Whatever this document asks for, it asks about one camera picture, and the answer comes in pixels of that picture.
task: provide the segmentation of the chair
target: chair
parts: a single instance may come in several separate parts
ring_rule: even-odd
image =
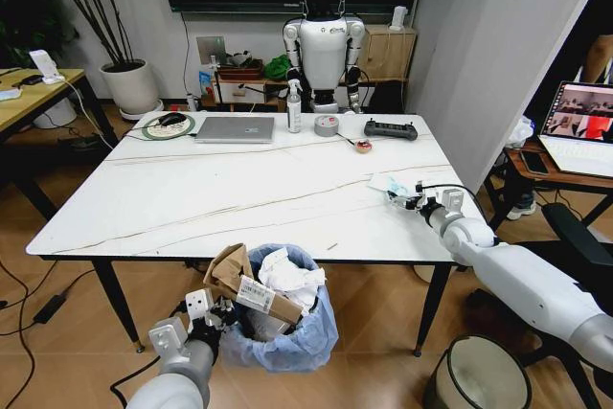
[[[575,279],[583,289],[594,296],[594,300],[605,313],[613,315],[613,289],[610,287],[613,283],[613,244],[598,242],[561,203],[545,205],[542,212],[560,240],[519,244]],[[510,310],[502,301],[481,289],[470,294],[468,304],[473,307],[489,304],[507,313]],[[571,377],[585,406],[589,409],[600,409],[594,390],[580,364],[582,358],[575,349],[557,337],[527,326],[540,338],[542,344],[538,349],[518,356],[522,365],[527,367],[548,356],[556,357]],[[594,380],[606,395],[613,398],[613,374],[594,368]]]

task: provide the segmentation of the silver laptop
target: silver laptop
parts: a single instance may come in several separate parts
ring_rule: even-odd
[[[272,117],[207,117],[195,135],[197,143],[272,143]]]
[[[613,86],[563,81],[538,138],[560,170],[613,177]]]

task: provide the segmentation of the sneaker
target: sneaker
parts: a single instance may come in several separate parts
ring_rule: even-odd
[[[536,211],[536,203],[532,202],[529,208],[518,208],[513,206],[513,208],[507,214],[508,220],[517,220],[521,216],[529,216],[533,215]]]

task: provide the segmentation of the laptop screen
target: laptop screen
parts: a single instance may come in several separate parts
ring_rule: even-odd
[[[543,134],[613,144],[613,86],[563,81]]]

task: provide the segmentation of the water bottle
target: water bottle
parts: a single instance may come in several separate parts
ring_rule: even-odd
[[[300,83],[298,80],[290,80],[289,96],[287,97],[287,130],[290,133],[298,133],[301,128],[302,102],[298,94]]]

